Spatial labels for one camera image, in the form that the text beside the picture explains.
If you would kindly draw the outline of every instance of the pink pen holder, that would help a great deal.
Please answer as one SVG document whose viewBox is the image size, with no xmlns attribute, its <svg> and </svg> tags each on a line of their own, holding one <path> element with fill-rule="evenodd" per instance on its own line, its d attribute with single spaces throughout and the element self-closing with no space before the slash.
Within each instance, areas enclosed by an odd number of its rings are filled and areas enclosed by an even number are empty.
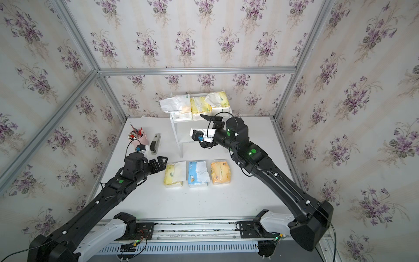
<svg viewBox="0 0 419 262">
<path fill-rule="evenodd" d="M 145 131 L 143 130 L 143 135 L 137 140 L 134 140 L 131 144 L 134 146 L 134 148 L 137 148 L 137 146 L 141 143 L 142 145 L 150 145 L 150 143 L 147 140 L 147 135 L 145 134 Z"/>
</svg>

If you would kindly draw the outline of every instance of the white table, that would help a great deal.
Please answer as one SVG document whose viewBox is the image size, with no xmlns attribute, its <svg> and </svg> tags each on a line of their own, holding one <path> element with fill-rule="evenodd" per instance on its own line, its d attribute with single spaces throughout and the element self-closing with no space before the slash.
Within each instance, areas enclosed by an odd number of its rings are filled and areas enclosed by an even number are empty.
<svg viewBox="0 0 419 262">
<path fill-rule="evenodd" d="M 267 152 L 284 174 L 292 179 L 270 118 L 243 117 L 243 120 L 249 127 L 250 140 Z M 143 185 L 109 211 L 103 219 L 112 219 L 119 212 L 127 212 L 136 216 L 137 219 L 255 216 L 262 209 L 269 209 L 276 213 L 290 213 L 285 204 L 262 181 L 256 177 L 245 176 L 231 160 L 229 152 L 220 145 L 203 149 L 198 142 L 187 143 L 184 145 L 184 155 L 181 158 L 168 118 L 129 118 L 106 168 L 102 183 L 115 176 L 118 169 L 124 166 L 125 149 L 129 142 L 127 134 L 132 131 L 129 122 L 136 128 L 142 127 L 149 140 L 154 137 L 154 134 L 161 134 L 156 156 L 167 156 L 168 163 L 206 160 L 210 173 L 212 159 L 226 159 L 232 173 L 231 183 L 213 185 L 210 182 L 207 187 L 190 188 L 187 182 L 184 182 L 183 187 L 166 188 L 163 185 L 165 172 L 162 171 L 150 175 Z M 134 152 L 134 147 L 130 145 L 128 154 L 132 152 Z"/>
</svg>

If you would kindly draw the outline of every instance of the black device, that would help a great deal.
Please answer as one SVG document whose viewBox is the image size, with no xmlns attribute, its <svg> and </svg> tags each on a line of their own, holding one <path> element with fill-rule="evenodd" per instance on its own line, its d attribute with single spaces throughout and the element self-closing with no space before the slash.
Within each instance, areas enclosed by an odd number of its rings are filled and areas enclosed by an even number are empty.
<svg viewBox="0 0 419 262">
<path fill-rule="evenodd" d="M 193 130 L 192 139 L 199 141 L 202 148 L 221 145 L 232 151 L 233 161 L 260 179 L 288 207 L 295 218 L 288 224 L 291 236 L 302 248 L 313 251 L 330 226 L 333 206 L 328 201 L 319 202 L 290 180 L 262 148 L 249 140 L 248 127 L 243 119 L 229 118 L 224 130 L 222 117 L 203 114 L 201 117 L 214 122 L 213 142 L 204 141 L 204 132 L 198 130 Z"/>
<path fill-rule="evenodd" d="M 73 254 L 89 231 L 115 206 L 123 201 L 147 176 L 166 169 L 167 157 L 148 161 L 142 153 L 125 157 L 125 165 L 111 178 L 99 194 L 75 217 L 48 236 L 38 235 L 29 245 L 28 262 L 77 262 Z M 127 225 L 124 237 L 135 236 L 136 217 L 119 213 L 114 218 Z"/>
</svg>

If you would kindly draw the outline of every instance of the aluminum frame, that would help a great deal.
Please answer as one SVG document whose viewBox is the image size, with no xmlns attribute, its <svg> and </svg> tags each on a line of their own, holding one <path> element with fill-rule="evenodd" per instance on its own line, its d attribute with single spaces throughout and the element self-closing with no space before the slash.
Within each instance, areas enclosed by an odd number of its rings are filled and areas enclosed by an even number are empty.
<svg viewBox="0 0 419 262">
<path fill-rule="evenodd" d="M 46 124 L 38 131 L 28 145 L 12 161 L 6 170 L 0 176 L 0 195 L 2 195 L 14 179 L 21 173 L 24 166 L 32 159 L 35 153 L 45 143 L 51 132 L 57 128 L 60 122 L 73 109 L 81 95 L 91 86 L 97 78 L 97 70 L 92 70 L 78 85 L 78 87 L 69 95 L 68 99 L 61 107 L 48 119 Z"/>
<path fill-rule="evenodd" d="M 199 74 L 293 74 L 294 66 L 271 67 L 158 67 L 109 68 L 99 70 L 100 75 L 199 75 Z"/>
<path fill-rule="evenodd" d="M 292 75 L 291 79 L 288 82 L 287 87 L 285 88 L 284 94 L 282 96 L 281 101 L 279 101 L 279 105 L 275 111 L 274 118 L 278 121 L 279 117 L 283 113 L 285 106 L 288 102 L 288 99 L 291 96 L 292 89 L 295 86 L 296 82 L 300 78 L 303 69 L 305 65 L 307 64 L 311 52 L 314 49 L 314 46 L 319 39 L 320 33 L 323 30 L 324 25 L 327 22 L 327 18 L 330 14 L 330 11 L 333 7 L 333 4 L 335 3 L 335 0 L 323 0 L 321 8 L 319 10 L 319 13 L 316 17 L 316 20 L 313 24 L 313 27 L 310 31 L 310 34 L 308 35 L 308 39 L 306 41 L 306 44 L 303 47 L 303 51 L 301 52 L 300 58 L 297 61 L 296 66 L 296 73 Z"/>
</svg>

